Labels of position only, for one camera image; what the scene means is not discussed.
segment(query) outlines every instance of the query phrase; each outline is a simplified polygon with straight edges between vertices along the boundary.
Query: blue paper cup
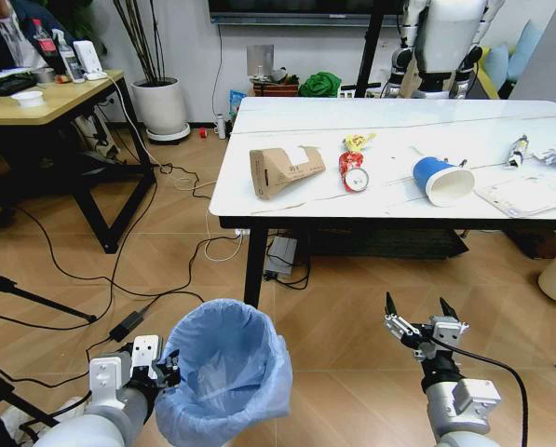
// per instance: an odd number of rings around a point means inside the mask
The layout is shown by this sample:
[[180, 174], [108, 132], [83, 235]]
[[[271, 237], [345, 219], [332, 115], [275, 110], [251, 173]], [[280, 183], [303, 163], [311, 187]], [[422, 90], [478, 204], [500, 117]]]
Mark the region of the blue paper cup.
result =
[[413, 176], [433, 205], [451, 207], [474, 189], [474, 174], [427, 156], [414, 165]]

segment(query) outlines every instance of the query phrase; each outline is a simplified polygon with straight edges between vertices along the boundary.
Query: green bag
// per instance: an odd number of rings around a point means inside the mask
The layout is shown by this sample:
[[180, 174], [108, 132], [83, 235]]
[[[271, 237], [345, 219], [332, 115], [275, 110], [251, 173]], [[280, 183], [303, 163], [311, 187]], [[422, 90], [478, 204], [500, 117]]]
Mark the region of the green bag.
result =
[[335, 74], [319, 72], [313, 74], [300, 86], [298, 94], [311, 98], [335, 98], [337, 96], [337, 89], [340, 88], [341, 84], [342, 79]]

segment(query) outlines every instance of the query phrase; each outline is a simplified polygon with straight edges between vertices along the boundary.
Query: television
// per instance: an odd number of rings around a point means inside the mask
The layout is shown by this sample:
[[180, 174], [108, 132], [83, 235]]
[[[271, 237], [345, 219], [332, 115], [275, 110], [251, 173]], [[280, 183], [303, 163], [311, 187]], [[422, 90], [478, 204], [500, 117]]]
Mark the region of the television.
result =
[[[395, 26], [400, 0], [383, 2], [383, 26]], [[209, 0], [219, 25], [368, 26], [373, 0]]]

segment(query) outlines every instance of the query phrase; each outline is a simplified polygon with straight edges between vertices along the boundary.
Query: white paper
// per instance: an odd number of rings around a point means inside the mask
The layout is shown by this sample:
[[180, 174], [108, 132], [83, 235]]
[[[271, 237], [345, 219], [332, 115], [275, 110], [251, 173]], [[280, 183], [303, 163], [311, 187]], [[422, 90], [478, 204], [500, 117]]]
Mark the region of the white paper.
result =
[[543, 175], [521, 177], [475, 190], [476, 194], [509, 217], [528, 217], [556, 208], [556, 183]]
[[282, 149], [286, 152], [286, 155], [290, 159], [290, 163], [293, 166], [308, 163], [308, 156], [306, 156], [305, 148], [302, 146], [284, 145], [282, 146]]

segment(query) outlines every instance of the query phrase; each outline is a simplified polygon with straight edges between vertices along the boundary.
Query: white plant pot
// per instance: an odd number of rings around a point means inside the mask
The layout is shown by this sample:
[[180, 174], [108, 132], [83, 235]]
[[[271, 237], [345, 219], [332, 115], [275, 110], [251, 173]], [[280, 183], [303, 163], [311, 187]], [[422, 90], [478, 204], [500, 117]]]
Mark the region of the white plant pot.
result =
[[166, 77], [170, 82], [167, 86], [143, 87], [147, 81], [132, 83], [135, 102], [143, 123], [147, 127], [147, 134], [159, 136], [160, 140], [177, 136], [176, 139], [188, 135], [186, 111], [180, 81], [173, 77]]

